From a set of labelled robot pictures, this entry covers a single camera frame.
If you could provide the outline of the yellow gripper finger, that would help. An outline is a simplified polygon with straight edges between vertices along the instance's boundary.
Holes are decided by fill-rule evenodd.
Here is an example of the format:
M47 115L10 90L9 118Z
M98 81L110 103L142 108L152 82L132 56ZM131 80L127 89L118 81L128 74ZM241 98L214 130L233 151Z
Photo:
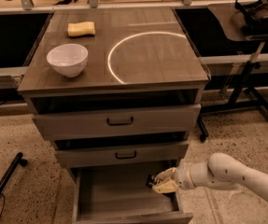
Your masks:
M167 181L159 181L152 186L152 189L160 194L172 193L176 191L177 184L174 180L168 179Z
M154 180L156 182L163 182L163 181L166 181L168 179L173 179L175 171L176 171L175 167L169 168L169 169L167 169L165 171L162 171L162 172L158 173L155 176Z

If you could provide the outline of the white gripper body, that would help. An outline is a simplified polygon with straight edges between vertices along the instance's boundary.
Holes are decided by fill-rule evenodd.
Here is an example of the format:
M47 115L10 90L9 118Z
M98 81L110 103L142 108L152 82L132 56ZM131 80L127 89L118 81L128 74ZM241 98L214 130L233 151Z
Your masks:
M186 162L181 162L174 174L176 184L181 189L192 189L192 181L190 179L190 164Z

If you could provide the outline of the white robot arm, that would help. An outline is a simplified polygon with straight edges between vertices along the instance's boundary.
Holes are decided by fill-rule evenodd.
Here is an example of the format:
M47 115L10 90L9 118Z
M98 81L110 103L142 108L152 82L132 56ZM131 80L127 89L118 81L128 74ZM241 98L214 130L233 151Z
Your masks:
M178 189L234 189L241 185L268 202L268 174L252 169L235 158L214 153L208 161L191 163L181 160L177 167L160 172L153 178L152 189L167 194Z

